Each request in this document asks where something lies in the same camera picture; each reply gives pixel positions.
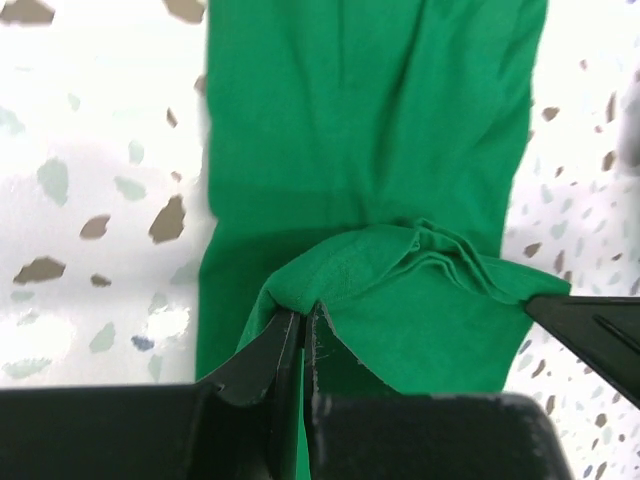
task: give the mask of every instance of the fabric fold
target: fabric fold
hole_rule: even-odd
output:
[[[322,302],[343,340],[392,387],[496,391],[531,326],[523,303],[568,290],[551,275],[479,255],[427,220],[373,225],[331,237],[271,275],[239,348],[277,308],[308,314]]]

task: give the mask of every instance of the green fabric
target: green fabric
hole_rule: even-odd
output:
[[[324,301],[403,392],[500,390],[566,293],[499,259],[545,0],[218,0],[197,374]]]

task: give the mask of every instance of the black plastic part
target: black plastic part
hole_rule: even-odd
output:
[[[0,478],[294,480],[299,329],[279,313],[195,385],[3,391]]]
[[[314,480],[569,480],[553,428],[515,395],[404,396],[307,319],[305,424]]]
[[[538,297],[527,311],[639,404],[639,301]],[[532,400],[401,395],[317,305],[279,312],[195,385],[3,391],[0,479],[294,480],[302,347],[314,480],[570,478]]]
[[[539,296],[526,310],[640,408],[640,300]]]

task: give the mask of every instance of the speckled surface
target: speckled surface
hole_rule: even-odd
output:
[[[574,294],[640,290],[640,177],[615,151],[640,65],[631,3],[551,0],[535,72],[503,256]],[[204,5],[0,10],[0,386],[191,381],[215,227]],[[640,412],[542,329],[506,389],[550,414],[576,479],[640,479]]]

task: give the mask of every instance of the green t-shirt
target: green t-shirt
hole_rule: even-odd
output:
[[[499,259],[545,0],[210,5],[197,374],[326,303],[402,392],[500,390],[568,285]]]

